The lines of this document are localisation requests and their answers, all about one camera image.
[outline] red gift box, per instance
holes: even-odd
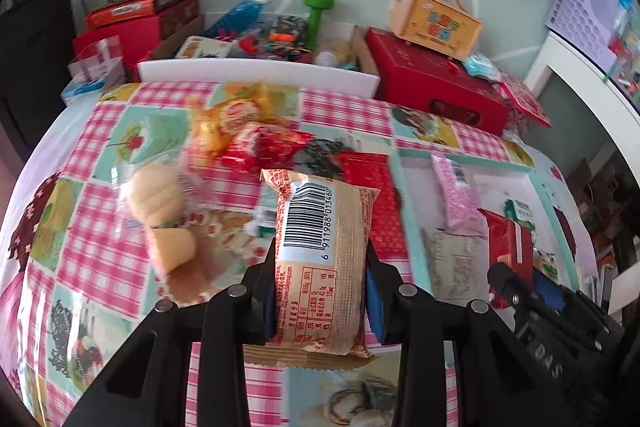
[[[451,58],[370,28],[366,41],[380,71],[377,100],[404,105],[501,135],[508,109],[485,80]]]
[[[342,152],[338,161],[344,181],[361,187],[378,188],[380,194],[373,204],[369,237],[380,261],[406,258],[404,230],[398,213],[396,188],[387,166],[387,156],[361,152]]]
[[[84,32],[74,39],[74,52],[78,55],[89,44],[117,35],[120,38],[125,66],[137,71],[137,63],[149,51],[195,19],[199,13],[198,0],[184,0],[156,15],[117,22]]]

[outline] green snack package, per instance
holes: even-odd
[[[535,232],[536,226],[533,224],[533,213],[527,203],[522,203],[518,200],[506,200],[504,202],[504,215],[521,227]]]

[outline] black cabinet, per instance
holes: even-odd
[[[65,108],[75,36],[70,0],[22,0],[0,15],[0,123],[25,161]]]

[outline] nutrition label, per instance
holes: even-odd
[[[298,300],[289,301],[287,309],[287,329],[294,330],[294,346],[326,344],[334,317],[334,291],[335,270],[303,267]]]

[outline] purple plastic basket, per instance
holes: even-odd
[[[609,48],[619,0],[554,0],[546,26],[580,50],[605,73],[616,55]]]

